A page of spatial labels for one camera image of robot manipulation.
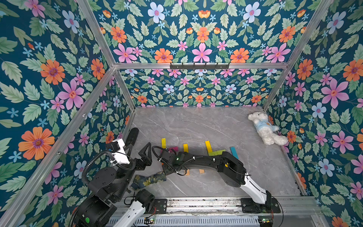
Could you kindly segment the magenta block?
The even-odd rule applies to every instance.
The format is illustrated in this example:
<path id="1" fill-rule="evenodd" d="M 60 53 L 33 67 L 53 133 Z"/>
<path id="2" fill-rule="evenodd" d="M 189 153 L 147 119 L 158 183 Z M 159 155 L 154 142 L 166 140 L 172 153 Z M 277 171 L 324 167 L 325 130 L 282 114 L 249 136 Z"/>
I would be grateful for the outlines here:
<path id="1" fill-rule="evenodd" d="M 175 151 L 175 152 L 178 152 L 179 151 L 179 148 L 178 147 L 171 147 L 169 148 L 170 151 Z"/>

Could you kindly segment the left aluminium frame bar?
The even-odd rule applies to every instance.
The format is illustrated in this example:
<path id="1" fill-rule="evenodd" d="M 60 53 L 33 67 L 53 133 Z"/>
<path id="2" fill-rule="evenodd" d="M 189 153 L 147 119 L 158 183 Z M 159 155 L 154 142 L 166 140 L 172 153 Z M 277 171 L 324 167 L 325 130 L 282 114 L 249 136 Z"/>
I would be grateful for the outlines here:
<path id="1" fill-rule="evenodd" d="M 55 144 L 52 146 L 48 154 L 40 162 L 37 169 L 26 181 L 16 198 L 14 199 L 11 206 L 6 210 L 4 215 L 1 217 L 2 227 L 14 227 L 25 213 L 28 205 L 32 202 L 35 195 L 39 192 L 40 187 L 45 182 L 47 176 L 51 173 L 54 165 L 59 160 L 59 157 L 63 154 L 63 151 L 71 141 L 73 135 L 76 134 L 82 122 L 85 120 L 85 116 L 93 108 L 93 105 L 99 99 L 100 94 L 111 80 L 111 77 L 115 73 L 115 67 L 112 66 L 105 73 L 103 78 L 98 82 L 94 90 L 91 92 L 87 100 L 77 111 L 76 115 L 67 125 L 63 133 L 57 139 Z"/>

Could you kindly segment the teal blue block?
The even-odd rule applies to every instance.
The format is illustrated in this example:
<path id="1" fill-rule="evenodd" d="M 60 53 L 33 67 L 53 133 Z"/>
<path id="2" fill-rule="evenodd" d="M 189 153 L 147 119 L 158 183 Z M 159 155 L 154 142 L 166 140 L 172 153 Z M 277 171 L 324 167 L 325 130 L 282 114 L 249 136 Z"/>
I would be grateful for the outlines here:
<path id="1" fill-rule="evenodd" d="M 238 154 L 237 154 L 237 151 L 236 151 L 235 147 L 230 147 L 230 151 L 231 151 L 232 155 L 233 155 L 236 159 L 239 159 L 239 157 L 238 157 Z"/>

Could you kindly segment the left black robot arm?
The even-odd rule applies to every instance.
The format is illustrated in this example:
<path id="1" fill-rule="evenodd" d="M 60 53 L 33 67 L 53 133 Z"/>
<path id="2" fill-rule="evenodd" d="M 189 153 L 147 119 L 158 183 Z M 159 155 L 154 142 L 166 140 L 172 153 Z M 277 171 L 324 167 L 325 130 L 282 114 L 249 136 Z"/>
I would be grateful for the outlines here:
<path id="1" fill-rule="evenodd" d="M 152 164 L 151 143 L 139 152 L 140 158 L 130 157 L 133 145 L 125 146 L 122 139 L 106 145 L 106 149 L 95 155 L 82 172 L 82 182 L 91 191 L 72 213 L 70 227 L 104 227 L 116 212 L 115 204 L 120 202 L 128 190 L 135 171 L 144 170 Z M 110 158 L 112 166 L 99 170 L 92 180 L 88 172 L 101 156 Z"/>

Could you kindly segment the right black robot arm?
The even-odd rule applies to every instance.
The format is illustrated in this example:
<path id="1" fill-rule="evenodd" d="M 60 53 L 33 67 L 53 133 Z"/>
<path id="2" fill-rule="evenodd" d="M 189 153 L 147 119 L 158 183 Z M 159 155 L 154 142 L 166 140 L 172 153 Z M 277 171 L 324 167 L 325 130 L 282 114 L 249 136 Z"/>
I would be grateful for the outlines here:
<path id="1" fill-rule="evenodd" d="M 210 169 L 219 173 L 224 182 L 231 187 L 241 188 L 252 199 L 251 205 L 246 205 L 246 213 L 271 213 L 271 193 L 260 187 L 247 173 L 243 163 L 228 152 L 221 155 L 204 156 L 188 152 L 169 153 L 163 151 L 158 156 L 166 175 L 178 174 L 181 170 Z"/>

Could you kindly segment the aluminium frame post back left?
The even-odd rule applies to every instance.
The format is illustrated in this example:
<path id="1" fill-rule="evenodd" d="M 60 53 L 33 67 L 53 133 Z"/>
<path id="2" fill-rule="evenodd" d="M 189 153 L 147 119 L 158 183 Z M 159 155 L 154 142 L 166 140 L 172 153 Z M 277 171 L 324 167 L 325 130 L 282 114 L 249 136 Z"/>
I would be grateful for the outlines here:
<path id="1" fill-rule="evenodd" d="M 119 86 L 121 88 L 121 92 L 123 93 L 126 103 L 130 108 L 130 112 L 134 113 L 135 112 L 135 105 L 132 101 L 131 95 L 127 89 L 126 83 L 122 78 L 122 75 L 120 73 L 120 71 L 118 69 L 115 68 L 116 65 L 116 61 L 111 53 L 111 50 L 109 48 L 109 45 L 106 42 L 106 39 L 104 37 L 104 35 L 101 32 L 101 28 L 99 26 L 99 23 L 91 9 L 90 3 L 89 1 L 84 1 L 84 0 L 80 0 L 77 1 L 89 27 L 90 30 L 92 31 L 94 38 L 97 42 L 97 44 L 99 45 L 99 47 L 101 48 L 101 52 L 105 57 L 105 60 L 107 62 L 107 65 L 110 67 L 111 70 L 116 71 L 116 75 L 115 75 L 115 79 L 116 81 L 119 83 Z"/>

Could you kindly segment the long yellow block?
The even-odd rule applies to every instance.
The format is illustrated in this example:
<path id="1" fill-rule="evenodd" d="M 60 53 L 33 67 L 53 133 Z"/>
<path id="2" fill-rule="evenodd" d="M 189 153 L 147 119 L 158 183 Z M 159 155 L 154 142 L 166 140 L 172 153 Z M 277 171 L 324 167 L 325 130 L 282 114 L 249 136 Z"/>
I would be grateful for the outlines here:
<path id="1" fill-rule="evenodd" d="M 184 152 L 189 152 L 189 146 L 188 146 L 188 144 L 183 144 L 183 151 Z"/>

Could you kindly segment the metal base rail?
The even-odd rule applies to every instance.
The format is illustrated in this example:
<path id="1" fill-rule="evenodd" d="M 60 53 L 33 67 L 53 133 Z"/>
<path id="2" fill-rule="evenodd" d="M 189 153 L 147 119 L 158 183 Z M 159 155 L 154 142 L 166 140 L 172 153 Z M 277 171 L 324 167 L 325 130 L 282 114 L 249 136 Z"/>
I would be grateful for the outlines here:
<path id="1" fill-rule="evenodd" d="M 166 197 L 166 204 L 161 207 L 167 214 L 242 214 L 242 208 L 251 205 L 247 196 L 222 197 Z M 281 210 L 278 215 L 321 215 L 317 201 L 311 196 L 272 196 L 271 208 Z"/>

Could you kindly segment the aluminium frame post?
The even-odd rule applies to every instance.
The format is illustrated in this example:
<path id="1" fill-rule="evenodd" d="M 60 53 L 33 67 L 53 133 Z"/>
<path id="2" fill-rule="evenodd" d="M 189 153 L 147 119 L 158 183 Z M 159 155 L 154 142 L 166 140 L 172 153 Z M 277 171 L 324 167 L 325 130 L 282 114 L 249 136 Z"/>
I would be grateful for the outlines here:
<path id="1" fill-rule="evenodd" d="M 298 58 L 300 57 L 301 53 L 303 52 L 303 49 L 308 44 L 309 40 L 311 39 L 314 31 L 322 21 L 325 13 L 328 12 L 330 5 L 334 1 L 328 1 L 328 0 L 322 0 L 320 1 L 316 11 L 314 12 L 310 22 L 307 25 L 307 28 L 305 32 L 303 33 L 301 39 L 297 43 L 295 49 L 293 50 L 288 62 L 287 62 L 287 68 L 284 69 L 275 83 L 274 87 L 272 88 L 271 92 L 269 93 L 269 96 L 267 98 L 267 101 L 263 105 L 263 111 L 267 112 L 268 108 L 271 106 L 272 101 L 276 97 L 277 93 L 281 89 L 282 85 L 284 84 L 287 76 L 291 72 L 292 68 L 294 67 L 295 63 L 297 62 Z"/>
<path id="2" fill-rule="evenodd" d="M 107 62 L 107 65 L 110 67 L 111 70 L 116 71 L 116 75 L 115 75 L 115 79 L 116 81 L 119 83 L 119 86 L 121 88 L 121 92 L 123 93 L 126 103 L 130 108 L 130 112 L 134 113 L 135 112 L 135 105 L 132 101 L 131 95 L 127 89 L 126 83 L 122 78 L 122 75 L 120 73 L 120 71 L 118 69 L 115 68 L 116 65 L 116 61 L 111 53 L 111 50 L 109 48 L 109 45 L 106 42 L 106 39 L 104 37 L 104 35 L 101 32 L 101 28 L 99 26 L 99 23 L 91 9 L 90 3 L 89 1 L 84 1 L 84 0 L 80 0 L 77 1 L 89 27 L 90 30 L 92 31 L 94 38 L 97 42 L 97 44 L 99 45 L 99 47 L 101 48 L 101 52 L 105 57 L 105 60 Z"/>

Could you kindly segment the floral patterned pouch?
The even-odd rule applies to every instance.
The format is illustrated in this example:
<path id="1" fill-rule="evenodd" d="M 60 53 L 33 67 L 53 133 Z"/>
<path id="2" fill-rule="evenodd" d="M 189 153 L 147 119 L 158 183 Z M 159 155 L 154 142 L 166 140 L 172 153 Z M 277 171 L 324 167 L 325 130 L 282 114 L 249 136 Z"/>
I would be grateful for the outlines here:
<path id="1" fill-rule="evenodd" d="M 141 190 L 151 184 L 164 182 L 166 180 L 167 180 L 167 178 L 166 178 L 166 175 L 164 172 L 158 172 L 151 176 L 135 175 L 130 187 L 132 190 L 137 191 L 137 190 Z"/>

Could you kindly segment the aluminium frame post back right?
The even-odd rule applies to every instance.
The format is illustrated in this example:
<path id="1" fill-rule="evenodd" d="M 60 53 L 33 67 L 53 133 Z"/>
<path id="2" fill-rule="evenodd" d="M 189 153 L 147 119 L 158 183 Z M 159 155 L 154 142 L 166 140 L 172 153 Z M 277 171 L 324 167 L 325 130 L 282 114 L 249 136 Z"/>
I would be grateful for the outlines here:
<path id="1" fill-rule="evenodd" d="M 328 1 L 328 0 L 322 0 L 320 1 L 316 11 L 314 12 L 310 22 L 307 25 L 307 28 L 305 32 L 303 33 L 301 39 L 297 43 L 295 49 L 293 50 L 288 62 L 287 62 L 287 68 L 284 69 L 275 83 L 274 87 L 272 88 L 271 92 L 269 93 L 269 96 L 267 98 L 267 101 L 263 105 L 263 111 L 267 112 L 268 108 L 271 106 L 272 101 L 276 97 L 277 93 L 281 89 L 282 85 L 284 84 L 287 76 L 291 72 L 292 68 L 294 67 L 295 63 L 297 62 L 298 58 L 300 57 L 301 53 L 303 52 L 303 49 L 308 44 L 309 40 L 311 39 L 314 31 L 322 21 L 325 13 L 328 12 L 330 5 L 334 1 Z"/>

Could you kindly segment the black oval case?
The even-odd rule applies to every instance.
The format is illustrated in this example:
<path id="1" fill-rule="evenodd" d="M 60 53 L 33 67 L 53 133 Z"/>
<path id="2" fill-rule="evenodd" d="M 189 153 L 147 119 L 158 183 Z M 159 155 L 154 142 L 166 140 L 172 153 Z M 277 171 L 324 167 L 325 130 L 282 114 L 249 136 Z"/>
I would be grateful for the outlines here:
<path id="1" fill-rule="evenodd" d="M 125 141 L 125 146 L 129 146 L 129 145 L 132 145 L 134 146 L 136 141 L 137 141 L 137 138 L 138 138 L 138 135 L 139 135 L 139 129 L 138 128 L 132 128 L 128 134 L 128 137 Z"/>

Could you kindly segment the lime green square block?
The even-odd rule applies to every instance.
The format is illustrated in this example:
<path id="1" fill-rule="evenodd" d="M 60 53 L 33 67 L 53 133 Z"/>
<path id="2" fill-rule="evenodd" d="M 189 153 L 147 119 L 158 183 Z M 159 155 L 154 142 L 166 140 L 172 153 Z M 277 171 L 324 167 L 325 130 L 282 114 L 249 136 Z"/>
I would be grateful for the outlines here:
<path id="1" fill-rule="evenodd" d="M 209 156 L 217 156 L 217 155 L 218 155 L 218 152 L 216 152 L 216 151 L 209 152 Z"/>

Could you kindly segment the small lime green block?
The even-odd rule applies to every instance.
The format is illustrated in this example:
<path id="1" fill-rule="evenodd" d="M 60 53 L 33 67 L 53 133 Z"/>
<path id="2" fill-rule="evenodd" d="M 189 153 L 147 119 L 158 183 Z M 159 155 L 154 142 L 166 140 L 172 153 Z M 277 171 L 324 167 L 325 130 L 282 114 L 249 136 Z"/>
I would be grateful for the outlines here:
<path id="1" fill-rule="evenodd" d="M 217 151 L 217 154 L 221 155 L 223 152 L 225 152 L 225 150 L 224 150 L 224 149 L 223 149 L 223 150 L 218 150 L 218 151 Z"/>

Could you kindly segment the horizontal aluminium frame bar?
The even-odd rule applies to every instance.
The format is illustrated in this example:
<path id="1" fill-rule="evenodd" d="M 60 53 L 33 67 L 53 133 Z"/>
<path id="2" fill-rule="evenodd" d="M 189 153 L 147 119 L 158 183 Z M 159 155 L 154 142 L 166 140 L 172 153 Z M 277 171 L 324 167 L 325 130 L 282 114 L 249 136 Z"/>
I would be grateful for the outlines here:
<path id="1" fill-rule="evenodd" d="M 280 63 L 116 63 L 113 65 L 115 69 L 176 69 L 176 70 L 227 70 L 227 69 L 286 69 L 288 64 Z"/>

